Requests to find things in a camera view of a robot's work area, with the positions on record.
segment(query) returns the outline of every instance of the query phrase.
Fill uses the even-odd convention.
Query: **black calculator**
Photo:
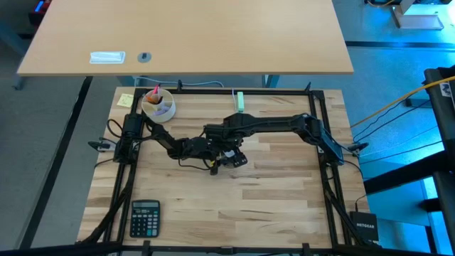
[[[157,200],[133,201],[129,235],[132,238],[156,238],[159,234],[159,208]]]

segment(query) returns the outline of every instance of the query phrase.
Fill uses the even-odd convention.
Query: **wooden table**
[[[125,51],[121,65],[89,64]],[[152,59],[140,63],[140,53]],[[54,0],[19,75],[351,74],[331,0]]]
[[[324,92],[333,136],[339,142],[351,142],[341,91]],[[122,93],[134,94],[134,88],[119,87],[115,92],[109,118],[119,123],[129,112],[117,106]],[[203,124],[221,123],[234,112],[231,95],[186,94],[174,98],[176,115],[164,126],[175,138],[198,136]],[[310,113],[309,98],[245,95],[245,112],[256,117]],[[105,137],[117,140],[108,131]],[[217,176],[210,176],[207,171],[178,166],[157,142],[141,145],[132,201],[161,201],[161,233],[152,239],[152,245],[299,248],[307,242],[312,248],[331,247],[316,148],[293,133],[269,133],[246,138],[241,150],[249,160],[247,165],[237,169],[220,167]],[[102,153],[98,161],[111,158],[112,153]],[[345,158],[357,163],[352,156]],[[203,167],[197,159],[183,163]],[[95,169],[78,240],[86,238],[108,211],[117,167],[108,162]],[[362,178],[349,164],[340,166],[339,173],[346,207],[353,210],[355,200],[365,195]],[[365,198],[359,200],[359,208],[368,211]],[[342,242],[336,212],[335,217]],[[128,234],[129,219],[124,244],[142,245],[142,239]]]

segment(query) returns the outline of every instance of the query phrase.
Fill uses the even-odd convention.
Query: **blue light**
[[[37,5],[37,7],[35,8],[35,12],[39,12],[40,9],[41,9],[41,6],[44,4],[44,1],[40,1]]]

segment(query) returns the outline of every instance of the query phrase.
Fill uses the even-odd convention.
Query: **yellow sticky note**
[[[133,105],[133,99],[133,95],[122,93],[122,96],[120,96],[120,100],[117,105],[122,107],[131,107],[131,105]]]

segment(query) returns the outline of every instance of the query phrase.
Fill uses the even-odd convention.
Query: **green object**
[[[237,92],[237,102],[238,102],[237,111],[239,113],[243,113],[243,111],[245,110],[245,103],[243,101],[243,92]]]

